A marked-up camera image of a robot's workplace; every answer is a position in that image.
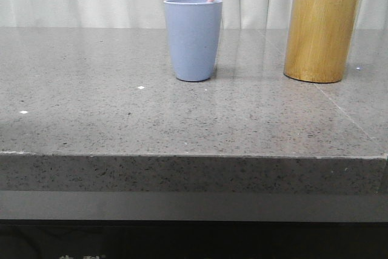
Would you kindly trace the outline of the blue plastic cup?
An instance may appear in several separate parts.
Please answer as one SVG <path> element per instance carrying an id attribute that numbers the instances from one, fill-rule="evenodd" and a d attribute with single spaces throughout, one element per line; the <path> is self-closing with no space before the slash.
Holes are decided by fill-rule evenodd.
<path id="1" fill-rule="evenodd" d="M 181 81 L 212 77 L 218 52 L 222 0 L 165 0 L 170 59 Z"/>

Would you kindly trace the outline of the bamboo cylinder holder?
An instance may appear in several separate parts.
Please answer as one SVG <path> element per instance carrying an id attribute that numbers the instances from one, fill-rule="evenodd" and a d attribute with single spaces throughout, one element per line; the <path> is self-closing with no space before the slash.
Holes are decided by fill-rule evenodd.
<path id="1" fill-rule="evenodd" d="M 284 74 L 292 79 L 342 80 L 358 0 L 293 0 Z"/>

